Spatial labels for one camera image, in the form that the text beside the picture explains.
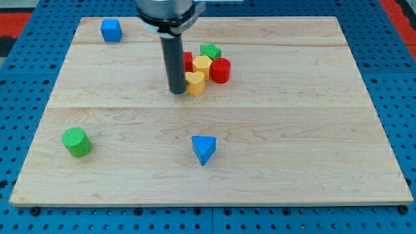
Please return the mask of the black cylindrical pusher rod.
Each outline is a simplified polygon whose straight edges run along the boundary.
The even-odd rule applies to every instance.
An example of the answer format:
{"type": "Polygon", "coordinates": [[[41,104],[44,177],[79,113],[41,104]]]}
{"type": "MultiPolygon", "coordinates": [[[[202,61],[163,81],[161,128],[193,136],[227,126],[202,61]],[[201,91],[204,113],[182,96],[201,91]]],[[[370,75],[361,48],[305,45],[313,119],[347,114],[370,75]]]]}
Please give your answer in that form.
{"type": "Polygon", "coordinates": [[[185,63],[181,36],[161,38],[169,91],[179,95],[186,91],[185,63]]]}

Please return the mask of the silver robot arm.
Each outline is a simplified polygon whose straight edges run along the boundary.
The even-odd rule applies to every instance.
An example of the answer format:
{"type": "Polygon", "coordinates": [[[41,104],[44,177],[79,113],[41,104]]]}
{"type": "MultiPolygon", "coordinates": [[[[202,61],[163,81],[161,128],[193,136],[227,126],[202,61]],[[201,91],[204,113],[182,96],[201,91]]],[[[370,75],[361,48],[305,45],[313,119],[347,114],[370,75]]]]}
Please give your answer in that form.
{"type": "Polygon", "coordinates": [[[136,0],[144,27],[161,39],[168,89],[173,94],[186,91],[181,35],[198,20],[207,5],[240,4],[242,0],[136,0]]]}

